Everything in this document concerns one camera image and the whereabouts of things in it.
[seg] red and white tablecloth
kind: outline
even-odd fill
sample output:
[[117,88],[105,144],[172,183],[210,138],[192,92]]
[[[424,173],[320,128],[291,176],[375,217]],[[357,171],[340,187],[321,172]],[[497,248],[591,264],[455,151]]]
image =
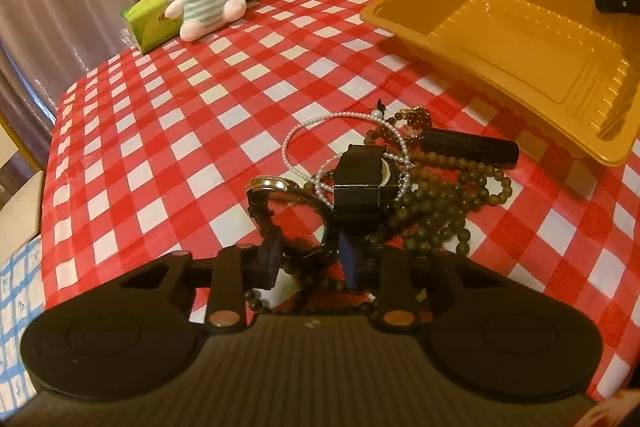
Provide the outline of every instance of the red and white tablecloth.
[[[472,259],[591,317],[605,349],[590,393],[610,396],[640,352],[640,142],[619,168],[573,158],[363,23],[368,1],[261,0],[202,42],[129,50],[78,80],[61,101],[47,171],[47,306],[167,251],[200,258],[256,241],[245,185],[286,174],[278,147],[300,121],[370,112],[379,98],[392,112],[423,104],[435,126],[520,144],[513,197],[470,216]],[[369,128],[313,127],[290,158],[315,172]]]

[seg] ribbed gray surface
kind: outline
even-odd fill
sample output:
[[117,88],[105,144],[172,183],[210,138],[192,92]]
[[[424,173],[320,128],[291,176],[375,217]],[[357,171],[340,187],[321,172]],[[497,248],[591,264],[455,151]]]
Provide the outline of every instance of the ribbed gray surface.
[[381,333],[366,317],[261,316],[245,333],[210,338],[161,389],[110,404],[41,393],[7,425],[567,427],[591,406],[584,396],[548,405],[476,396],[446,380],[412,338]]

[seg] black handle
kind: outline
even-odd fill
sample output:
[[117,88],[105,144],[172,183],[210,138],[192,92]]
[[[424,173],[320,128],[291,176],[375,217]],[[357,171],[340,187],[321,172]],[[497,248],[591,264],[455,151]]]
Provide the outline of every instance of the black handle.
[[640,0],[595,0],[595,5],[601,13],[640,15]]
[[422,150],[494,166],[516,165],[520,155],[516,142],[446,129],[422,131]]

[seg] yellow plastic tray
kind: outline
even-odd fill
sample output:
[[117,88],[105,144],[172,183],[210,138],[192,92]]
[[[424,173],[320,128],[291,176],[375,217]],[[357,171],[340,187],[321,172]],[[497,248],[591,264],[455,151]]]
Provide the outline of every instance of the yellow plastic tray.
[[375,0],[361,18],[604,165],[634,145],[640,16],[601,14],[593,0]]

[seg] blue and white plaid fabric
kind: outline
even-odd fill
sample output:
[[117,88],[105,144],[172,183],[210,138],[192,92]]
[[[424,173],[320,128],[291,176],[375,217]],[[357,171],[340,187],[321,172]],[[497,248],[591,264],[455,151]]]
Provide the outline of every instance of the blue and white plaid fabric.
[[44,309],[41,259],[38,236],[0,268],[0,419],[35,395],[20,359],[20,339]]

